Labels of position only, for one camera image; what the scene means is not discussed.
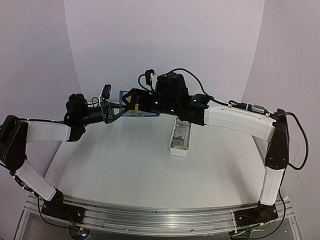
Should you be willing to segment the gold credit card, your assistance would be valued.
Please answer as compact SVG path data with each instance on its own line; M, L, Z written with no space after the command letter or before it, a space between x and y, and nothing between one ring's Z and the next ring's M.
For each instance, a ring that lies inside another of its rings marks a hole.
M173 146L174 149L178 149L178 150L183 150L183 151L187 151L188 150L188 147L185 147L185 146Z
M139 104L135 104L133 109L130 109L128 111L128 114L130 116L136 117L138 115L140 115L142 112L139 110Z

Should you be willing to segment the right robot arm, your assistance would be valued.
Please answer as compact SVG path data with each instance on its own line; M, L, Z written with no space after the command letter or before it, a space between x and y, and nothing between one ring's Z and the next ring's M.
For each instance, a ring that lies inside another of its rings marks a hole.
M184 77L175 72L147 76L152 90L133 88L122 97L127 110L177 116L199 126L222 127L268 142L265 173L257 206L234 213L239 227L276 220L275 202L289 164L289 131L284 115L271 114L252 104L222 104L207 94L190 95Z

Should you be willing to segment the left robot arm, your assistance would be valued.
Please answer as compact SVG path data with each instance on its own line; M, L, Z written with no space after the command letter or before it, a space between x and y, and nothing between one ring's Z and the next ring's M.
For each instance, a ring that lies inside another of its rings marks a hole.
M85 209L64 202L64 194L50 184L31 164L26 154L27 144L32 142L76 142L90 124L110 124L128 110L129 103L108 101L106 95L98 99L98 106L90 107L84 95L73 93L66 103L62 121L19 118L8 115L0 127L0 161L13 179L38 200L43 200L39 211L55 219L80 224Z

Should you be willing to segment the white plastic tray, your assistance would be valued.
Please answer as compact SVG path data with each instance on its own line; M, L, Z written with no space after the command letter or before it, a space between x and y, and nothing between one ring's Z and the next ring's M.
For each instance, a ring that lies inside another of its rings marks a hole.
M192 124L188 121L182 121L177 116L174 119L170 140L168 143L169 153L172 156L186 157L190 149L192 135ZM173 148L174 146L187 147L188 150Z

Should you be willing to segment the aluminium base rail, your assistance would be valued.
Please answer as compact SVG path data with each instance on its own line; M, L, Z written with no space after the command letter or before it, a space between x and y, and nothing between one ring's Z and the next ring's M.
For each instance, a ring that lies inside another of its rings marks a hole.
M93 240L110 237L137 239L249 239L299 240L298 227L287 196L275 204L275 219L254 221L253 204L228 207L156 208L102 203L71 196L64 203L75 208L64 220L44 214L43 201L29 195L16 229L17 240Z

